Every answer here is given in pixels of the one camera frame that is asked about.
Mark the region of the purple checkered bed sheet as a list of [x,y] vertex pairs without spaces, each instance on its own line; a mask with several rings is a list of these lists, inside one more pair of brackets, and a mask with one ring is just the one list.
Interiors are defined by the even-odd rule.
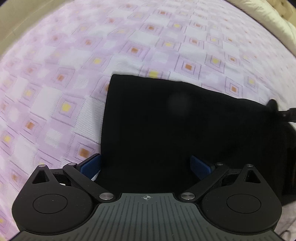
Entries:
[[295,106],[295,56],[227,1],[70,2],[1,57],[1,240],[36,166],[99,151],[114,72]]

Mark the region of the cream duvet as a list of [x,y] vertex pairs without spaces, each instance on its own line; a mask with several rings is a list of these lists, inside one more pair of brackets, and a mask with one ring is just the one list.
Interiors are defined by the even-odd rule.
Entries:
[[271,32],[295,55],[295,25],[289,21],[293,7],[287,1],[229,1]]

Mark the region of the black pants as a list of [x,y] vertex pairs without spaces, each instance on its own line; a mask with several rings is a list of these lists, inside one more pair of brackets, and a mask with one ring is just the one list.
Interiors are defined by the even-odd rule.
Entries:
[[97,183],[113,192],[182,192],[207,166],[252,164],[282,204],[295,200],[295,129],[260,104],[181,81],[112,75]]

